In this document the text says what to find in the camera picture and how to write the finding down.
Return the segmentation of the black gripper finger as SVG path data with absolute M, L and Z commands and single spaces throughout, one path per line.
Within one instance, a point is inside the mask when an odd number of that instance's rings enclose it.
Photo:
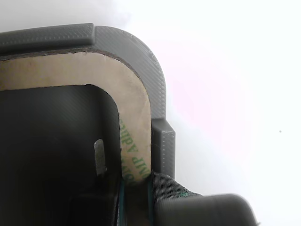
M 168 175 L 151 172 L 148 184 L 152 226 L 256 226 L 249 203 L 236 194 L 203 196 Z

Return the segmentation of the tabbed black gripper finger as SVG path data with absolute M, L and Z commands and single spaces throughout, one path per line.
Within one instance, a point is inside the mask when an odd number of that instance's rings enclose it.
M 125 183 L 106 167 L 103 140 L 94 143 L 96 182 L 70 200 L 69 226 L 126 226 Z

